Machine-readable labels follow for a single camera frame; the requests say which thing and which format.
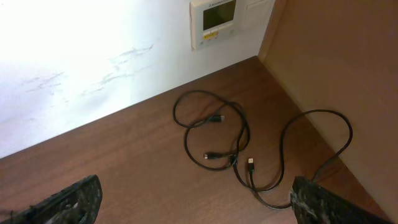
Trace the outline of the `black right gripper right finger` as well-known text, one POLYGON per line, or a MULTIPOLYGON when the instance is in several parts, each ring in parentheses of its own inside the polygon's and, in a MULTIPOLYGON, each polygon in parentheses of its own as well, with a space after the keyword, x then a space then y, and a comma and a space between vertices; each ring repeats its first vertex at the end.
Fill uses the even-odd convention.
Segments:
POLYGON ((298 224, 390 224, 301 176, 293 182, 290 202, 298 224))

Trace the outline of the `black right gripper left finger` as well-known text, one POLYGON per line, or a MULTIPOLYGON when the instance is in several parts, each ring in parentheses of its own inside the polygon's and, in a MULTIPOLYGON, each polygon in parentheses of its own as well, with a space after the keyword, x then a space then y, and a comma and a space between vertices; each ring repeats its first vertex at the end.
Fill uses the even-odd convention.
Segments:
POLYGON ((24 211, 2 209, 1 223, 94 224, 102 199, 99 177, 89 175, 24 211))

